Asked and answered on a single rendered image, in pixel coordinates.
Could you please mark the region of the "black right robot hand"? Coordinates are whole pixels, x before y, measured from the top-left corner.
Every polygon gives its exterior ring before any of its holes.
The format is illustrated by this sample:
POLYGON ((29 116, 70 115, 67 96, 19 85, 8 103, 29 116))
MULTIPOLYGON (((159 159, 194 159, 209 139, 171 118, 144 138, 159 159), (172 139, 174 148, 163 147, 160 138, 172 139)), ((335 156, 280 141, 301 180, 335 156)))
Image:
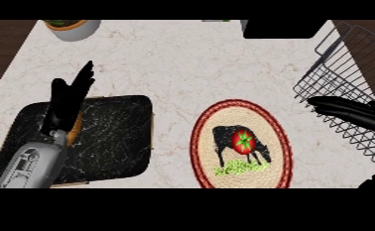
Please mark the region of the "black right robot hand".
POLYGON ((313 96, 307 103, 317 114, 333 116, 344 122, 375 131, 375 100, 360 103, 338 96, 313 96))

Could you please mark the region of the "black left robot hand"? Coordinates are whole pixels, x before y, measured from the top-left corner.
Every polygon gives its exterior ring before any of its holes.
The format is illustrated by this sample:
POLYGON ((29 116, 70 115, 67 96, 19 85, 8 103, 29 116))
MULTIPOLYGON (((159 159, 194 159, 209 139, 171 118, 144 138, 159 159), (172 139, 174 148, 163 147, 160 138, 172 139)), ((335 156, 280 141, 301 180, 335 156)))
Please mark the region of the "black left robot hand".
POLYGON ((54 78, 51 81, 50 106, 41 126, 41 133, 47 136, 53 131, 70 132, 73 128, 81 105, 94 83, 93 67, 94 64, 88 61, 72 84, 66 84, 62 78, 54 78))

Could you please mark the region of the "oval woven cow placemat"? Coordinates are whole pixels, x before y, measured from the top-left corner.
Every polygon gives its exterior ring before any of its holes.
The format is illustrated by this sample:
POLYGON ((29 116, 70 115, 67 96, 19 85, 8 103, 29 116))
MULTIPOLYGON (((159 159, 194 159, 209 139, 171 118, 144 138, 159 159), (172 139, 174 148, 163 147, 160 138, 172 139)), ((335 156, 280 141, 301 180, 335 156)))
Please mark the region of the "oval woven cow placemat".
POLYGON ((190 135, 190 162, 205 188, 289 187, 289 141, 277 119, 258 104, 228 99, 203 111, 190 135), (246 155, 231 147, 237 130, 248 130, 255 136, 255 148, 246 155))

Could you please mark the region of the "red tomato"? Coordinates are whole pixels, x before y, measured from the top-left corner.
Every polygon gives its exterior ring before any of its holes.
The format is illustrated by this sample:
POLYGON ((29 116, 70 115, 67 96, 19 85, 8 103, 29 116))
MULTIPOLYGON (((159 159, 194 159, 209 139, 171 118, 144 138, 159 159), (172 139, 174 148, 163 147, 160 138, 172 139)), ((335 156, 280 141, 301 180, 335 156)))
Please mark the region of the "red tomato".
POLYGON ((231 135, 231 147, 240 155, 246 155, 255 148, 255 136, 248 130, 237 130, 231 135))

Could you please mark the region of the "orange object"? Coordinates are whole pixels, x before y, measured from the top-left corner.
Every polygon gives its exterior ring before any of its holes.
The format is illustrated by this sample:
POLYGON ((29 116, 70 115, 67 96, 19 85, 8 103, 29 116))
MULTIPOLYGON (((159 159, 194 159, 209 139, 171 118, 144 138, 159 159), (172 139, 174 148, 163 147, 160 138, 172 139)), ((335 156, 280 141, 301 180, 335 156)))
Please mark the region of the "orange object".
POLYGON ((67 133, 67 147, 72 145, 82 128, 82 112, 79 111, 73 128, 67 133))

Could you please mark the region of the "black marble cutting board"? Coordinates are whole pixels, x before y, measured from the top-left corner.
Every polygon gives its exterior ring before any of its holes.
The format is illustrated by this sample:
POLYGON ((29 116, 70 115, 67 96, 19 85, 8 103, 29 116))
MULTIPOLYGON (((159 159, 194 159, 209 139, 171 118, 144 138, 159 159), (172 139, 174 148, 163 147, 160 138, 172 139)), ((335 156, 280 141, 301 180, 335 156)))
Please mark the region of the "black marble cutting board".
MULTIPOLYGON (((16 115, 0 149, 0 174, 28 142, 53 142, 39 132, 47 108, 47 102, 32 103, 16 115)), ((54 184, 131 177, 144 172, 149 164, 149 98, 143 95, 87 98, 81 110, 82 129, 54 184)))

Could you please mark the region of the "grey plant pot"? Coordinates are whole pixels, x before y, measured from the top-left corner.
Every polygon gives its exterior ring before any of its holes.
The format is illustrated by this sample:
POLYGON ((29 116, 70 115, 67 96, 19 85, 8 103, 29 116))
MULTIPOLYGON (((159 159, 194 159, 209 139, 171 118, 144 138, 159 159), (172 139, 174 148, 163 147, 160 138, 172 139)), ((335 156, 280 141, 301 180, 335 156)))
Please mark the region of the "grey plant pot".
POLYGON ((76 42, 95 32, 100 20, 45 20, 44 24, 62 41, 76 42))

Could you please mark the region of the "black appliance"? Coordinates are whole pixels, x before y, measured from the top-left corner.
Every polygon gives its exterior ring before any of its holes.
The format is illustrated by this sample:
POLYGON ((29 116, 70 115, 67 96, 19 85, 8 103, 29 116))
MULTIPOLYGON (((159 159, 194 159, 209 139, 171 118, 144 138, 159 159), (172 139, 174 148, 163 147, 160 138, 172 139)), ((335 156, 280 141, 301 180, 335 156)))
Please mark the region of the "black appliance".
POLYGON ((242 20, 245 39, 310 39, 324 20, 242 20))

